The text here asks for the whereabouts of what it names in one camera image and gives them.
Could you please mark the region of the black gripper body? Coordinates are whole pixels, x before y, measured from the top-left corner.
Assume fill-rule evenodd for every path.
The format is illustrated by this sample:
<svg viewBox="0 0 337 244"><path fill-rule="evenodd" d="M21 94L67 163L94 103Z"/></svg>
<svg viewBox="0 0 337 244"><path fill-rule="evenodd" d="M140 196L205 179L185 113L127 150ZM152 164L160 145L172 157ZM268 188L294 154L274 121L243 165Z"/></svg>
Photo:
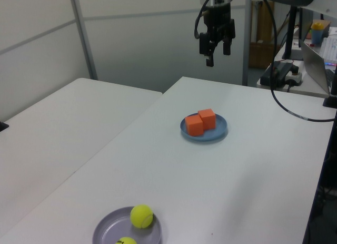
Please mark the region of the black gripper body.
<svg viewBox="0 0 337 244"><path fill-rule="evenodd" d="M210 41L218 43L232 37L231 7L220 6L207 9L206 26Z"/></svg>

